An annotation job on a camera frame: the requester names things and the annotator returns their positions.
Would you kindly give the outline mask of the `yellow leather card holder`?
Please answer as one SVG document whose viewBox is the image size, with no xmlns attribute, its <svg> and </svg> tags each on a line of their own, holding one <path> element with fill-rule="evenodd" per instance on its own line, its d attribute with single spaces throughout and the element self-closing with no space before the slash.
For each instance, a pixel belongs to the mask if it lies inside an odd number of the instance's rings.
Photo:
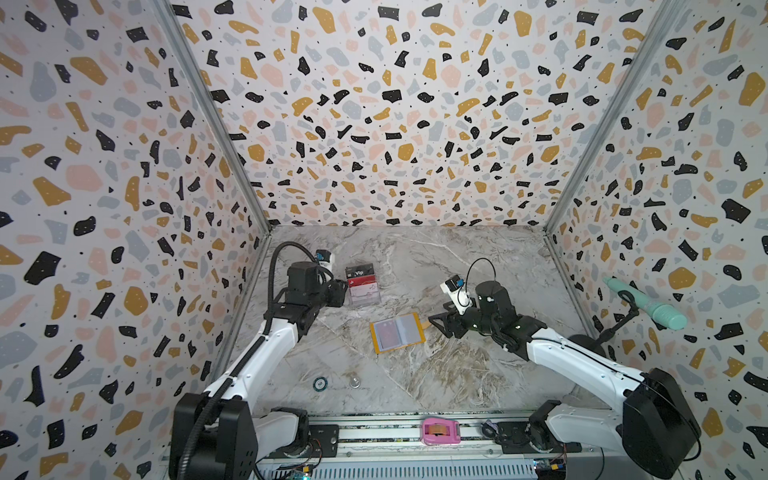
<svg viewBox="0 0 768 480">
<path fill-rule="evenodd" d="M 417 313 L 372 322 L 370 333 L 377 355 L 426 341 L 424 327 Z"/>
</svg>

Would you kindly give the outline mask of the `black VIP card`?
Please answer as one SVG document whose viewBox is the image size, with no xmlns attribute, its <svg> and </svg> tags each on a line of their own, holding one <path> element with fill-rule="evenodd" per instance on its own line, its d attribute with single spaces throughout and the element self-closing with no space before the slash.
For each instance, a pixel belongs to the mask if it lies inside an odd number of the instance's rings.
<svg viewBox="0 0 768 480">
<path fill-rule="evenodd" d="M 374 277 L 375 269 L 372 263 L 352 265 L 345 268 L 345 274 L 348 281 L 359 278 Z"/>
</svg>

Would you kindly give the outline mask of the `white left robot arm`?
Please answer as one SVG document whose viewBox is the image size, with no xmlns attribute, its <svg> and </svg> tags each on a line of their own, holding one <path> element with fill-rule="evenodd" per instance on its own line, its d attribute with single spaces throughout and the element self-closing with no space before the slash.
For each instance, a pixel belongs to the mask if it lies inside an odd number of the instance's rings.
<svg viewBox="0 0 768 480">
<path fill-rule="evenodd" d="M 306 411 L 277 407 L 260 418 L 253 411 L 278 364 L 308 333 L 321 309 L 341 307 L 345 296 L 345 282 L 326 263 L 289 267 L 287 286 L 273 297 L 249 346 L 203 392 L 187 393 L 177 403 L 170 478 L 250 479 L 257 463 L 272 454 L 299 457 L 308 451 Z"/>
</svg>

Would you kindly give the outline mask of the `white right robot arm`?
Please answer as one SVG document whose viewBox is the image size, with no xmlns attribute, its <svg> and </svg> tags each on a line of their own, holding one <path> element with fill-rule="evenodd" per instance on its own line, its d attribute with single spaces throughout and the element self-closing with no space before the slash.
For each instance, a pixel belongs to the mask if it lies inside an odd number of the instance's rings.
<svg viewBox="0 0 768 480">
<path fill-rule="evenodd" d="M 440 285 L 444 312 L 429 322 L 447 338 L 469 331 L 490 337 L 505 352 L 546 367 L 586 389 L 604 408 L 574 407 L 548 400 L 528 418 L 522 433 L 496 434 L 502 444 L 542 453 L 571 443 L 625 454 L 640 469 L 671 479 L 700 453 L 701 428 L 676 380 L 654 368 L 643 372 L 603 356 L 585 336 L 567 338 L 544 322 L 521 315 L 497 281 L 477 285 L 474 296 L 457 275 Z"/>
</svg>

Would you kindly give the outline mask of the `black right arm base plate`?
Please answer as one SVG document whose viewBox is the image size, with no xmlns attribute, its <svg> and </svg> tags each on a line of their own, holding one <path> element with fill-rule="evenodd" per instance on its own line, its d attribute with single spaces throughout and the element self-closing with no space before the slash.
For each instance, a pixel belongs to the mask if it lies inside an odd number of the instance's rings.
<svg viewBox="0 0 768 480">
<path fill-rule="evenodd" d="M 562 403 L 547 400 L 526 421 L 493 422 L 486 420 L 481 425 L 484 438 L 500 446 L 503 454 L 555 452 L 565 455 L 569 451 L 582 451 L 580 443 L 563 443 L 557 440 L 546 425 L 547 415 Z"/>
</svg>

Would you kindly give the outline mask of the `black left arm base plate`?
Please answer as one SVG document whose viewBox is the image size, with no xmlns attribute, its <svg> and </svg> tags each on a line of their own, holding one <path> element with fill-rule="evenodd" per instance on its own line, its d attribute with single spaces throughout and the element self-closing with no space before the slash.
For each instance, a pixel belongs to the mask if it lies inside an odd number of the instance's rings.
<svg viewBox="0 0 768 480">
<path fill-rule="evenodd" d="M 334 458 L 338 451 L 338 425 L 292 426 L 290 423 L 258 426 L 256 459 L 304 461 Z"/>
</svg>

